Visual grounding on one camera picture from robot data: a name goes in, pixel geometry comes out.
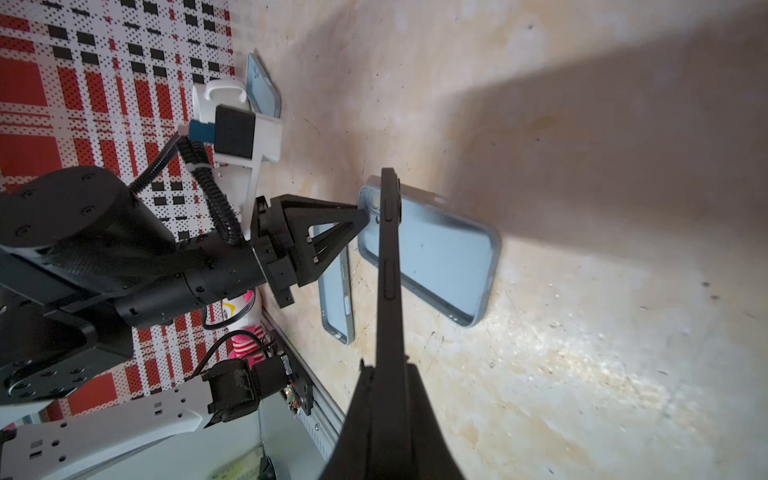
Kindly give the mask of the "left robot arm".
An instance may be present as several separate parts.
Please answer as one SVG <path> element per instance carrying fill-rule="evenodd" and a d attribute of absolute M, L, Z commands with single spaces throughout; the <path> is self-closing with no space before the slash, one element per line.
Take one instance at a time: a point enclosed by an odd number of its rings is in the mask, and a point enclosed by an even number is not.
<path fill-rule="evenodd" d="M 1 402 L 50 401 L 130 360 L 132 334 L 268 285 L 280 307 L 317 281 L 367 225 L 357 206 L 258 198 L 251 231 L 205 147 L 176 143 L 212 217 L 177 240 L 126 184 L 96 166 L 39 177 L 1 198 Z"/>

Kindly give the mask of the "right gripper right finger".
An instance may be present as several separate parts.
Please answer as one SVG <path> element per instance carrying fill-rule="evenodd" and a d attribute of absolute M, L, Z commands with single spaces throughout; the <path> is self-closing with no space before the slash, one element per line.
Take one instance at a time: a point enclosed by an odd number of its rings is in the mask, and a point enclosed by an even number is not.
<path fill-rule="evenodd" d="M 415 364 L 407 364 L 412 458 L 417 479 L 464 479 L 440 430 Z"/>

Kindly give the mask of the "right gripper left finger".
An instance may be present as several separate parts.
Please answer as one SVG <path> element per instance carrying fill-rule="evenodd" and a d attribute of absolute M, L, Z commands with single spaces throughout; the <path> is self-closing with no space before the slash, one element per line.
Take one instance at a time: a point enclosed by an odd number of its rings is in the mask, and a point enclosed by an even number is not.
<path fill-rule="evenodd" d="M 367 479 L 374 367 L 361 363 L 360 376 L 335 449 L 320 479 Z"/>

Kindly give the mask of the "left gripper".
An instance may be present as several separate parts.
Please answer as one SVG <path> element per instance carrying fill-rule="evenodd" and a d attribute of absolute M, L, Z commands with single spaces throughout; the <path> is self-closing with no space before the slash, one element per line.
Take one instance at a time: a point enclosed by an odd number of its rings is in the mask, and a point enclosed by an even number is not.
<path fill-rule="evenodd" d="M 317 281 L 367 226 L 357 205 L 282 195 L 254 202 L 251 245 L 280 308 L 295 300 L 291 288 Z"/>

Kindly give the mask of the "blue case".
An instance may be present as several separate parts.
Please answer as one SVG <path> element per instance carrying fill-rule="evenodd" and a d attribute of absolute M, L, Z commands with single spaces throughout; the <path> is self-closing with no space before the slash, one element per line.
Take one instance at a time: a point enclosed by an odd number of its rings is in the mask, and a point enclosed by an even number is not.
<path fill-rule="evenodd" d="M 463 217 L 436 195 L 400 186 L 401 287 L 471 328 L 485 316 L 501 249 L 495 228 Z"/>
<path fill-rule="evenodd" d="M 248 55 L 245 80 L 246 93 L 253 110 L 279 119 L 282 110 L 281 96 L 256 53 Z"/>

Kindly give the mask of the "black phone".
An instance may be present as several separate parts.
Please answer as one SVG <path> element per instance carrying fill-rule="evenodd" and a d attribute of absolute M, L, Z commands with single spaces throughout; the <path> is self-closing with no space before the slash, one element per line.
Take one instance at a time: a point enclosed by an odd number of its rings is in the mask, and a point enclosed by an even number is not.
<path fill-rule="evenodd" d="M 377 340 L 373 378 L 370 474 L 373 479 L 412 476 L 412 442 L 400 276 L 400 183 L 381 171 Z"/>

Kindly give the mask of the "light blue cased phone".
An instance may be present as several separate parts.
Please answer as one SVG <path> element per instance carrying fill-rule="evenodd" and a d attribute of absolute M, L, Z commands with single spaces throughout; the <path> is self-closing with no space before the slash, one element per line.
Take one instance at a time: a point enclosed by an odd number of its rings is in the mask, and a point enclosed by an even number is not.
<path fill-rule="evenodd" d="M 348 247 L 337 255 L 318 280 L 323 329 L 343 345 L 355 339 Z"/>

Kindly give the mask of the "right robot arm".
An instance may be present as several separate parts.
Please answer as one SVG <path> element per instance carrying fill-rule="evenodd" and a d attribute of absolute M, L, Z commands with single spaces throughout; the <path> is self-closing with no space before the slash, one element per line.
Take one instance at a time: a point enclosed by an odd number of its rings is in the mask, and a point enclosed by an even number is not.
<path fill-rule="evenodd" d="M 404 388 L 386 387 L 406 403 L 409 425 L 390 426 L 392 409 L 377 397 L 375 370 L 363 367 L 351 410 L 337 437 L 324 479 L 459 479 L 415 365 Z M 254 366 L 227 360 L 179 387 L 151 397 L 1 433 L 4 479 L 70 479 L 143 447 L 182 433 L 239 419 L 289 384 L 292 374 L 312 382 L 296 356 Z"/>

